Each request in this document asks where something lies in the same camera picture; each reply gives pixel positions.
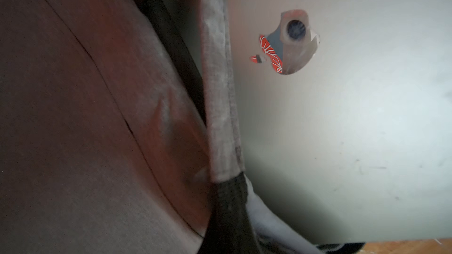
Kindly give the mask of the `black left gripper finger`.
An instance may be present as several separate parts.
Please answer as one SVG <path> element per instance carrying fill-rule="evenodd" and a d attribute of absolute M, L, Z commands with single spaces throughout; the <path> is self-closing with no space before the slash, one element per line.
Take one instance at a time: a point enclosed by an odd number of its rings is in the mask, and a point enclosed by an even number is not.
<path fill-rule="evenodd" d="M 199 254 L 260 254 L 250 223 L 244 173 L 214 185 L 214 204 Z"/>

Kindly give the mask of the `grey zippered laptop bag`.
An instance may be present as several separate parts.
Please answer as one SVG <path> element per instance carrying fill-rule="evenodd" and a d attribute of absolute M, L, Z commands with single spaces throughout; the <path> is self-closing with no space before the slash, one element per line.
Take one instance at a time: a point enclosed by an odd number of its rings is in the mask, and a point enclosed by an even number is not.
<path fill-rule="evenodd" d="M 244 172 L 226 0 L 196 0 L 199 72 L 161 0 L 1 0 L 1 252 L 198 254 L 244 173 L 261 254 L 314 245 Z"/>

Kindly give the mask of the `silver laptop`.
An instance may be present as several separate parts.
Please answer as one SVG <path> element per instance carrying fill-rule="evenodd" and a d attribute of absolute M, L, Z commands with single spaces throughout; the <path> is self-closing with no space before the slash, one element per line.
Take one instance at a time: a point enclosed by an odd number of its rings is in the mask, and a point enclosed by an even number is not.
<path fill-rule="evenodd" d="M 227 0 L 246 174 L 316 244 L 452 235 L 452 0 Z M 259 37 L 305 10 L 280 75 Z"/>

